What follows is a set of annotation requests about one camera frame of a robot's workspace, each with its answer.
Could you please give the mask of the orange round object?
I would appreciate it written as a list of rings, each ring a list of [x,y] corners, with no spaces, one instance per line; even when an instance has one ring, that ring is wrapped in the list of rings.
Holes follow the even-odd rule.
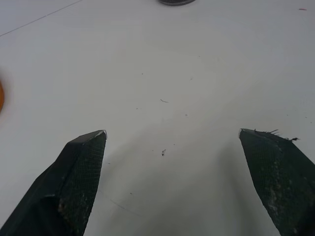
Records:
[[[4,101],[5,101],[5,93],[4,93],[2,83],[0,81],[0,112],[2,111]]]

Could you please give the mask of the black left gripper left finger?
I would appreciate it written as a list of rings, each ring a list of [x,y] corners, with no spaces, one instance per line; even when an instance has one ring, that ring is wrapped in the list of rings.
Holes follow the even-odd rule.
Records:
[[[107,133],[68,142],[0,228],[0,236],[83,236],[98,190]]]

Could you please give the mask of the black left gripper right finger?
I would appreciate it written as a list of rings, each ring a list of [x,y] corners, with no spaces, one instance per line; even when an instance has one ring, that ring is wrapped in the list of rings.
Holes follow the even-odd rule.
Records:
[[[315,236],[315,163],[275,131],[239,133],[255,190],[281,236]]]

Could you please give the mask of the dark round jar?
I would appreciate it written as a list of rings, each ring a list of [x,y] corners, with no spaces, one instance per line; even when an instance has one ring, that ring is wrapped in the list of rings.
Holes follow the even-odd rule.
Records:
[[[195,0],[158,0],[161,4],[168,5],[168,6],[182,6],[186,4],[190,4]]]

